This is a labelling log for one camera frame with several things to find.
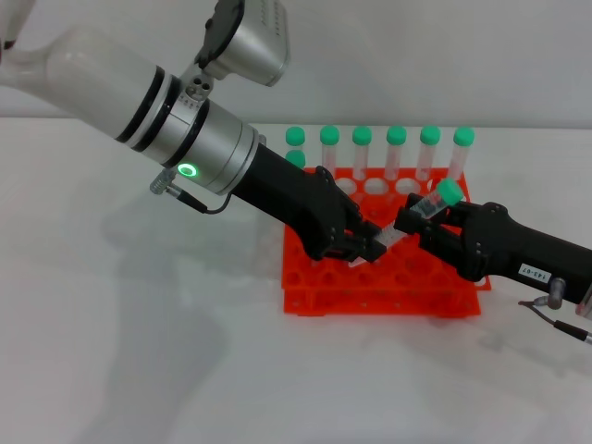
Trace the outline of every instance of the black ring band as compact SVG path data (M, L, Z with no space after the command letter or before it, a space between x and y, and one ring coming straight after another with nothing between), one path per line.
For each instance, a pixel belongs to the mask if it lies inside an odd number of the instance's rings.
M150 111L150 108L152 108L154 100L156 100L156 96L160 91L160 87L163 85L163 81L165 81L165 71L160 67L156 67L154 79L152 80L150 88L148 88L148 92L146 93L140 106L138 106L136 114L134 114L134 116L131 118L131 121L129 122L128 126L123 130L121 135L116 138L116 141L125 143L138 130L138 128L146 118L148 111Z
M166 93L165 101L163 105L160 107L158 114L154 118L152 125L146 131L142 139L138 142L136 146L132 146L131 149L138 153L143 152L152 142L156 139L156 136L165 125L167 121L167 117L170 114L171 109L173 109L173 105L177 101L177 98L181 94L181 80L175 76L173 76L173 80L170 82L170 86L168 87L168 92Z
M191 149L193 143L195 142L195 139L197 139L198 134L202 130L205 118L207 117L209 110L210 101L206 100L205 102L203 102L202 107L197 112L197 117L193 121L193 125L191 125L189 133L187 134L181 145L179 145L178 150L164 164L161 164L164 168L172 168L181 160L183 160L183 157L185 157L185 154L187 154L187 152Z

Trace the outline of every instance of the silver cylinder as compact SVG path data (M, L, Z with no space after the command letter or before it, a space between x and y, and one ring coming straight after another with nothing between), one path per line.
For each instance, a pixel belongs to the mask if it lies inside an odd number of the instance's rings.
M549 289L549 299L547 300L547 306L551 310L559 310L563 304L563 294L565 294L565 280L560 277L555 277L551 280Z
M200 106L194 105L184 94L173 105L154 141L143 151L158 164L164 164L175 154L197 118Z
M239 183L251 164L259 143L257 131L224 108L210 109L195 142L180 165L190 164L199 174L193 182L217 194L226 194Z

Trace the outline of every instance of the label sticker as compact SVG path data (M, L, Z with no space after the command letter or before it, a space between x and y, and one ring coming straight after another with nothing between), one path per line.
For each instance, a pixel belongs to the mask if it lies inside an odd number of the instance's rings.
M534 280L538 280L545 284L549 284L549 280L551 279L551 273L547 271L543 271L539 268L530 266L528 264L522 264L520 266L520 271L518 272L522 276L526 276L528 278L532 278Z

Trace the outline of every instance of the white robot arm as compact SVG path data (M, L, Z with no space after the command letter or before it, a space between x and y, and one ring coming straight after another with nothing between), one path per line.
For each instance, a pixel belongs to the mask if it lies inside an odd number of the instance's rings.
M291 226L315 260L372 262L384 253L374 240L379 228L363 221L325 169L304 173L208 98L214 79L230 73L266 86L282 77L290 45L278 0L219 0L203 47L180 78L89 27L22 51L17 39L35 1L0 1L0 85L62 108L163 166L153 192L214 213L172 183L179 173Z

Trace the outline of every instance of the silver metal joint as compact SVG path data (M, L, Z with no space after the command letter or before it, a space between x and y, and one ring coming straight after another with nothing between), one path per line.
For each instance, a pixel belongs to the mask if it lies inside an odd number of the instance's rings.
M540 296L533 301L535 307L546 307L549 303L549 296Z
M166 192L177 199L183 192L183 189L174 183L171 183L170 186L166 187Z
M173 183L176 176L177 173L172 169L163 169L150 184L150 191L156 195L161 195Z
M551 280L549 289L549 300L547 305L551 310L559 310L563 304L563 294L565 294L565 287L567 286L565 280L560 277L555 277Z
M207 96L210 95L212 90L214 89L214 79L212 76L204 72L200 72L193 76L186 88L185 93L194 101L196 102L203 102L207 99Z

